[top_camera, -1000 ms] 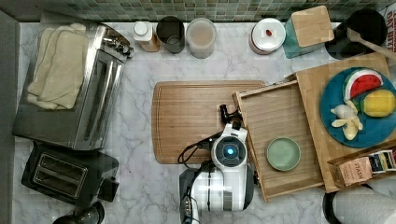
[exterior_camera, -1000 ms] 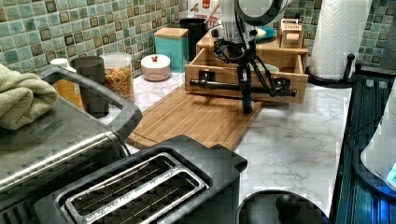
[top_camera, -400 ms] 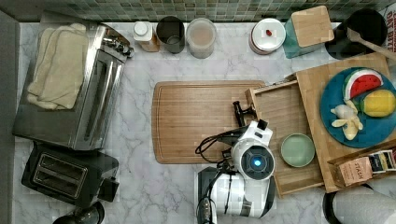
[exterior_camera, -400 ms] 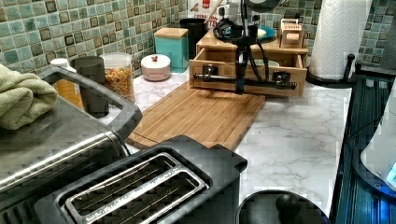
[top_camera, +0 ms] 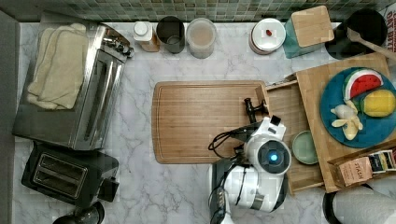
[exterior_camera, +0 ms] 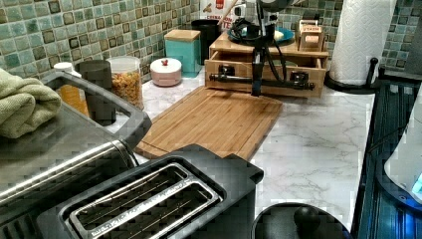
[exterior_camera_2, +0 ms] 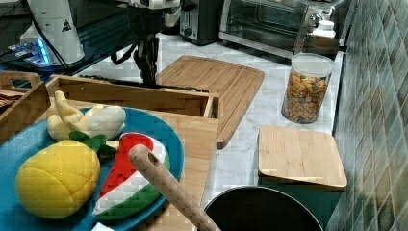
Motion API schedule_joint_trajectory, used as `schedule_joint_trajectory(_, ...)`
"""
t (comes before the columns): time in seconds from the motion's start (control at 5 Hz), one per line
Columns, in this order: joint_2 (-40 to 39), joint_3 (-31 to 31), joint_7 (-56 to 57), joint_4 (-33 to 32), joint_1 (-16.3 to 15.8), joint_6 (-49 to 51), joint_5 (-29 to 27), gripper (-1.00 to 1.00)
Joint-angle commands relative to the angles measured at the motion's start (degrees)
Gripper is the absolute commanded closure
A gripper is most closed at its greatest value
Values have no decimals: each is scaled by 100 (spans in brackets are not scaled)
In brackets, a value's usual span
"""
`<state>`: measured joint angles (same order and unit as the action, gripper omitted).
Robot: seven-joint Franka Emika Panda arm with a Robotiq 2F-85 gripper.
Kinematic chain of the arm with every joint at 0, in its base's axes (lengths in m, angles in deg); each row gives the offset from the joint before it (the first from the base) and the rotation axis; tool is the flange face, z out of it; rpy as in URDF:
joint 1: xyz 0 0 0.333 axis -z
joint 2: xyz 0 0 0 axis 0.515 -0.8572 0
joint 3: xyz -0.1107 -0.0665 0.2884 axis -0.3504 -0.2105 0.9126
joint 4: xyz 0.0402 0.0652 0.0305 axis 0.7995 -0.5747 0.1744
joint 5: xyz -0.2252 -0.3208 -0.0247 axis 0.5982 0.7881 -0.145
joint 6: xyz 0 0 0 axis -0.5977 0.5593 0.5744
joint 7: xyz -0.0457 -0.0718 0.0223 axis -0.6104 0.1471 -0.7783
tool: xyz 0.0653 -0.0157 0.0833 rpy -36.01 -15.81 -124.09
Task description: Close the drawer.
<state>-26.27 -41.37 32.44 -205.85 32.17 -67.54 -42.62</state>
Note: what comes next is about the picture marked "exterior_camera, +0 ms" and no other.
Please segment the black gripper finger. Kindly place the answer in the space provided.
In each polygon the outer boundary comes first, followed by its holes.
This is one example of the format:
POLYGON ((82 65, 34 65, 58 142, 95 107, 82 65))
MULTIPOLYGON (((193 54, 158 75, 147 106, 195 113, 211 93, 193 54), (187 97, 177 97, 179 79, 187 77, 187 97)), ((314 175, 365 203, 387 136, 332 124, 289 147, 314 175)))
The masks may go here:
POLYGON ((252 62, 253 80, 251 95, 258 97, 261 94, 262 75, 265 62, 265 49, 256 47, 253 51, 254 58, 252 62))

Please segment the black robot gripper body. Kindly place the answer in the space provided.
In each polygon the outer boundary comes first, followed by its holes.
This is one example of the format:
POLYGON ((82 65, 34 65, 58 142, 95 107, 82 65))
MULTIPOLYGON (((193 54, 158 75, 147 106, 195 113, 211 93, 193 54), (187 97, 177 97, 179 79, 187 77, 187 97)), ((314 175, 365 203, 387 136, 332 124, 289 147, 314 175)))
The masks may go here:
POLYGON ((274 41, 278 14, 294 5, 296 0, 246 0, 245 19, 251 23, 247 36, 264 45, 274 41))

